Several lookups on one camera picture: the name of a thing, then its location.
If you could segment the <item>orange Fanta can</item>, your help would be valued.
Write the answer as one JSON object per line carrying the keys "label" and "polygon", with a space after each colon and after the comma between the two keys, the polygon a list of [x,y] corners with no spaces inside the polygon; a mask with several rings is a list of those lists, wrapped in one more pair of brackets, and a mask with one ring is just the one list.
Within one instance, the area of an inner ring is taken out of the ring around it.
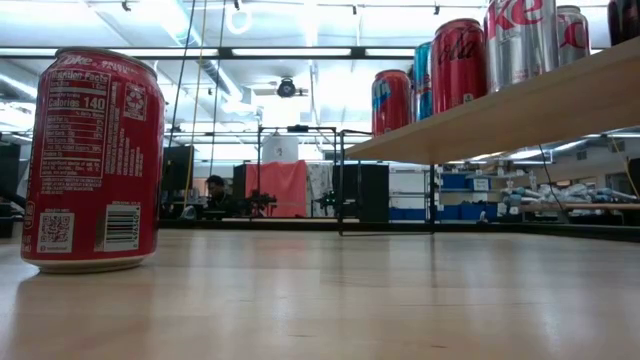
{"label": "orange Fanta can", "polygon": [[411,83],[401,70],[376,74],[372,92],[372,133],[374,137],[411,123]]}

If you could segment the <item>blue silver energy drink can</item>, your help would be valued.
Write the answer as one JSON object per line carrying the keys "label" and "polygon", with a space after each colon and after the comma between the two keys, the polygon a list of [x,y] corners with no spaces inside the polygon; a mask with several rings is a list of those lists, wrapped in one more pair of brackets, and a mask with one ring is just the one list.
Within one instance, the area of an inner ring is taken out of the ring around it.
{"label": "blue silver energy drink can", "polygon": [[432,90],[430,78],[431,43],[419,45],[414,51],[413,93],[414,115],[416,121],[429,118],[432,113]]}

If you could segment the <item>red can black Coca-Cola script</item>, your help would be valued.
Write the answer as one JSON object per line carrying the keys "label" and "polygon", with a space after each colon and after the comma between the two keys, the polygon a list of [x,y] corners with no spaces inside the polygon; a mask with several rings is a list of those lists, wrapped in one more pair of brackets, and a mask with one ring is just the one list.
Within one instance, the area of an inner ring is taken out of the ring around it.
{"label": "red can black Coca-Cola script", "polygon": [[472,18],[441,25],[431,47],[433,112],[481,98],[488,93],[484,32]]}

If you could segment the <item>silver Diet Coke can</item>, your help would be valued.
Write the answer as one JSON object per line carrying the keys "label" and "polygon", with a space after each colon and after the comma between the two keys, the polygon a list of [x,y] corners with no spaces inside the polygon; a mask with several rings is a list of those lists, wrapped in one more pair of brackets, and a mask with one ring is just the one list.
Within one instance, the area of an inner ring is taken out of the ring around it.
{"label": "silver Diet Coke can", "polygon": [[557,7],[557,35],[560,66],[568,65],[590,55],[588,20],[578,6]]}
{"label": "silver Diet Coke can", "polygon": [[559,66],[556,0],[489,0],[484,18],[494,93]]}

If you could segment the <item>wooden shelf with black legs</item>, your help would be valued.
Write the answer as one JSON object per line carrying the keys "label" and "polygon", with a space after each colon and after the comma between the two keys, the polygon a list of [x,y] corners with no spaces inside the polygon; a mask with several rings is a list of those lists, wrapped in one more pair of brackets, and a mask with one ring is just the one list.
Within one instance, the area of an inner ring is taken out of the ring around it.
{"label": "wooden shelf with black legs", "polygon": [[455,107],[425,121],[348,148],[351,160],[443,165],[496,152],[539,150],[544,145],[602,140],[587,159],[558,159],[553,179],[602,178],[640,157],[640,138],[623,154],[617,130],[640,130],[640,37],[503,91]]}

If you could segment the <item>patterned cloth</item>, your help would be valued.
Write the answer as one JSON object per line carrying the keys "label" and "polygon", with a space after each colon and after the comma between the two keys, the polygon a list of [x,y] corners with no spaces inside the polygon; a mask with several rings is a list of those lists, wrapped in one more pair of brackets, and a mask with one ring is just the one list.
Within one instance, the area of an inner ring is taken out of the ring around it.
{"label": "patterned cloth", "polygon": [[329,163],[307,163],[306,211],[308,217],[333,217],[332,207],[321,208],[318,203],[333,189],[333,165]]}

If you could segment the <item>small black background robot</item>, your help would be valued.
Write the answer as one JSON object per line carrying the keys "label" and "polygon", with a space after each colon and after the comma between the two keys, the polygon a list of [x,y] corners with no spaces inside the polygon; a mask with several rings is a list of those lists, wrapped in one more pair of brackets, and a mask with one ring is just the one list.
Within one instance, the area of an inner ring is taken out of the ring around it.
{"label": "small black background robot", "polygon": [[270,217],[277,208],[277,198],[254,190],[246,199],[249,215],[252,217]]}
{"label": "small black background robot", "polygon": [[329,190],[321,195],[320,198],[314,200],[320,206],[322,211],[327,212],[329,208],[334,209],[337,204],[337,195],[333,190]]}

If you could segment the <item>red cloth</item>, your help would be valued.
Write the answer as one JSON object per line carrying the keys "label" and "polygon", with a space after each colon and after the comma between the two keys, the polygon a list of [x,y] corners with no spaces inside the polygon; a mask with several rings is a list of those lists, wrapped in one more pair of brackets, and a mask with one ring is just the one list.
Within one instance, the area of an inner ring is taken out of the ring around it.
{"label": "red cloth", "polygon": [[245,195],[260,186],[260,193],[275,198],[260,214],[265,217],[305,217],[307,215],[307,165],[303,160],[293,163],[271,162],[246,165]]}

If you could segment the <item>white bucket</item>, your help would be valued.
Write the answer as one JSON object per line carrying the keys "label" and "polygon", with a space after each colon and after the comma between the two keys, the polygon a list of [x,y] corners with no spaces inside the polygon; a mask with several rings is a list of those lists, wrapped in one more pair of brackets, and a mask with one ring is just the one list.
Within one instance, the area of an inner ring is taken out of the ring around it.
{"label": "white bucket", "polygon": [[294,136],[273,134],[263,138],[261,162],[294,163],[299,160],[299,140]]}

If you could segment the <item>black cabinet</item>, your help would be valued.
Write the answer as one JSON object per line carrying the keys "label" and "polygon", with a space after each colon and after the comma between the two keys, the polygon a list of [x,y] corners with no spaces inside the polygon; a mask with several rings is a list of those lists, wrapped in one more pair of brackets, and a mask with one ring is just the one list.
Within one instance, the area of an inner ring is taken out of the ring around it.
{"label": "black cabinet", "polygon": [[360,222],[389,220],[389,166],[346,164],[333,168],[333,191],[342,190],[345,218]]}

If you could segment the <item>person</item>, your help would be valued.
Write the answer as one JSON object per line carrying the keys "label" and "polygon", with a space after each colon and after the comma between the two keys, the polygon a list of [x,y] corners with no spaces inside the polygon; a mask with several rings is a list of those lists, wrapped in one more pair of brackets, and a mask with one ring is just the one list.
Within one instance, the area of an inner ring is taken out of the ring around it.
{"label": "person", "polygon": [[236,206],[227,191],[224,179],[218,175],[211,175],[205,183],[208,191],[205,213],[217,220],[233,216]]}

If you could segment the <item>black monitor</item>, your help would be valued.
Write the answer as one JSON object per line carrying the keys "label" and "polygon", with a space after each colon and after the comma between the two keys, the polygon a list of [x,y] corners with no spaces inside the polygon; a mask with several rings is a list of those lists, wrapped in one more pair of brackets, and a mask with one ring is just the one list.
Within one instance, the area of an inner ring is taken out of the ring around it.
{"label": "black monitor", "polygon": [[163,149],[161,181],[163,191],[179,191],[192,187],[193,152],[192,146],[165,147]]}

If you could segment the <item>clear plastic wrapped bundle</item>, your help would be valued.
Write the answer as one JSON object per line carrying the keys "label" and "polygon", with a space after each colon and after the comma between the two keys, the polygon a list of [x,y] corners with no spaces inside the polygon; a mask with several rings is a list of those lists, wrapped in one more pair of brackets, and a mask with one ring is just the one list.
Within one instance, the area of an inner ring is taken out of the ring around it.
{"label": "clear plastic wrapped bundle", "polygon": [[516,187],[503,188],[501,192],[510,200],[521,203],[640,203],[640,198],[635,195],[610,188],[589,188],[584,184],[565,188],[543,184],[536,190]]}

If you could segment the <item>black rig frame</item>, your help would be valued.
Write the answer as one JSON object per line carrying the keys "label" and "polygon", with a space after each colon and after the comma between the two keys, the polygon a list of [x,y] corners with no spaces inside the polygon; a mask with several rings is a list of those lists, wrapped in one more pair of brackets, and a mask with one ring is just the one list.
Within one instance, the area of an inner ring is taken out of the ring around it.
{"label": "black rig frame", "polygon": [[299,140],[299,160],[303,160],[309,163],[307,160],[304,160],[300,154],[301,142],[300,138],[304,136],[310,136],[313,140],[316,140],[318,137],[323,138],[327,134],[333,136],[333,149],[337,150],[337,130],[335,127],[326,127],[326,126],[309,126],[309,125],[288,125],[288,126],[258,126],[257,130],[257,167],[260,167],[261,164],[266,164],[261,162],[261,145],[263,138],[273,134],[280,134],[286,136],[294,136]]}

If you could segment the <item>black metal table frame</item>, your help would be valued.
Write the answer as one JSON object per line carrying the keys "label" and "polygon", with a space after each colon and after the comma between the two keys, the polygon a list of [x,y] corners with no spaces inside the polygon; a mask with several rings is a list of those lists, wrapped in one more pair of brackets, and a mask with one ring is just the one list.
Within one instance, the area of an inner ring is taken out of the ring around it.
{"label": "black metal table frame", "polygon": [[242,220],[160,220],[160,229],[172,230],[242,230],[242,231],[319,231],[343,233],[520,233],[640,244],[640,227],[570,225],[556,223],[358,223],[337,221],[266,221]]}

